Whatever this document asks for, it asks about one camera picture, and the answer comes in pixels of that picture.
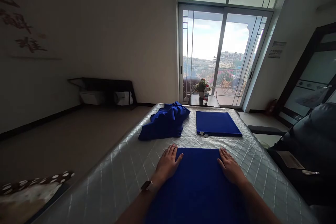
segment wooden door frame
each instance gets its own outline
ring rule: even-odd
[[[309,40],[305,50],[302,53],[302,56],[299,59],[292,75],[290,76],[285,88],[282,91],[282,94],[274,108],[274,115],[279,118],[279,113],[284,108],[285,103],[287,102],[289,96],[291,95],[292,91],[294,90],[298,80],[300,79],[301,75],[303,74],[304,70],[306,69],[310,59],[312,58],[313,54],[316,51],[329,51],[329,50],[336,50],[336,41],[335,42],[328,42],[321,45],[320,42],[324,35],[329,33],[336,33],[336,22],[327,24],[321,27],[317,27]],[[330,97],[330,95],[336,89],[336,75],[330,81],[330,84],[333,83],[334,85],[332,88],[329,89],[327,95],[325,96],[324,102]]]

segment small table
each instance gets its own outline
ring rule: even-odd
[[[198,93],[190,95],[188,105],[200,107],[220,107],[216,96],[209,95],[208,102],[203,103],[203,98],[201,98]]]

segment potted plant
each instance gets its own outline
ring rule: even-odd
[[[199,97],[203,98],[204,95],[204,89],[205,86],[208,85],[209,83],[202,78],[195,86],[194,86],[194,90],[192,91],[193,93],[198,92],[199,93]]]

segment white box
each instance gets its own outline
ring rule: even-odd
[[[99,91],[82,91],[79,93],[85,104],[99,105],[105,102],[105,95]]]

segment wall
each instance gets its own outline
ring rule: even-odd
[[[14,39],[32,36],[41,40],[36,37],[37,32],[47,34],[49,41],[57,39],[53,37],[57,30],[51,29],[43,21],[40,22],[40,8],[43,8],[43,2],[14,1],[20,8],[0,3],[0,9],[6,10],[10,15],[22,14],[28,25],[33,27],[30,28],[30,35],[25,29],[6,25],[3,21],[4,16],[0,18],[0,133],[79,104],[77,88],[67,83],[67,78],[72,77],[72,74],[66,66],[66,61],[11,57],[36,55],[27,47],[20,48]],[[8,46],[11,42],[14,42],[14,47]],[[48,57],[63,57],[61,51],[59,55],[55,55],[51,53],[51,47],[47,48]]]
[[[0,44],[0,132],[79,104],[67,78],[131,80],[138,102],[178,99],[176,0],[19,2],[62,60],[12,58]]]
[[[280,97],[315,28],[336,22],[335,8],[316,12],[318,6],[328,1],[284,1],[270,44],[273,41],[287,42],[285,51],[280,59],[265,57],[270,48],[260,55],[260,70],[253,76],[255,83],[249,90],[250,98],[244,103],[245,111],[263,110],[270,100]]]

